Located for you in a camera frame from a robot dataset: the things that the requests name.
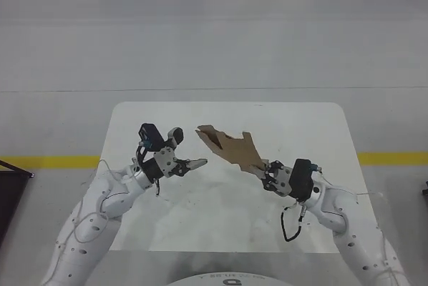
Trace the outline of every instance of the brown cardboard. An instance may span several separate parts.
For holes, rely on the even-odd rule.
[[[244,139],[235,139],[214,129],[212,125],[201,125],[198,129],[195,130],[198,136],[214,154],[231,164],[239,164],[241,171],[252,174],[251,165],[265,169],[265,164],[252,141],[251,133],[243,132]]]

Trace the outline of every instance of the yellow line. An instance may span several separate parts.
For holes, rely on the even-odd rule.
[[[0,156],[0,160],[22,169],[91,169],[99,156]]]
[[[362,166],[428,165],[428,152],[361,152],[357,157]],[[92,169],[97,166],[99,156],[0,156],[0,159],[22,169]]]
[[[365,152],[357,157],[363,166],[428,165],[428,152]]]

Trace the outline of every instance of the white table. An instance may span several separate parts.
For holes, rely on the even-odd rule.
[[[176,150],[181,158],[208,164],[183,178],[161,180],[161,195],[149,190],[124,215],[111,250],[337,253],[332,234],[307,213],[300,237],[285,242],[279,215],[291,198],[262,189],[261,182],[214,155],[195,129],[212,124],[233,137],[251,132],[264,159],[293,166],[306,158],[323,167],[326,178],[358,193],[367,192],[342,109],[332,103],[123,102],[113,113],[102,158],[111,168],[131,162],[141,123],[154,123],[163,136],[184,130]],[[374,219],[368,196],[364,214]],[[286,213],[289,233],[298,209]]]

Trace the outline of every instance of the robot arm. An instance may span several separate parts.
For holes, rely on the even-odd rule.
[[[48,286],[82,286],[109,250],[119,231],[122,215],[159,179],[182,177],[208,161],[181,160],[175,149],[183,140],[181,128],[174,128],[164,141],[153,124],[143,124],[141,142],[133,164],[96,177],[87,193],[71,212],[55,242],[49,269],[42,280]],[[145,161],[145,155],[154,152]]]
[[[293,168],[274,161],[266,162],[265,170],[253,169],[265,190],[297,200],[301,218],[309,211],[333,231],[335,245],[362,285],[410,285],[376,221],[363,216],[357,194],[318,179],[321,168],[306,159],[297,159]]]

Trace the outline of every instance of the circular base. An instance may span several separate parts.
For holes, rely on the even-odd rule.
[[[185,278],[168,286],[291,286],[262,275],[238,272],[218,272]]]

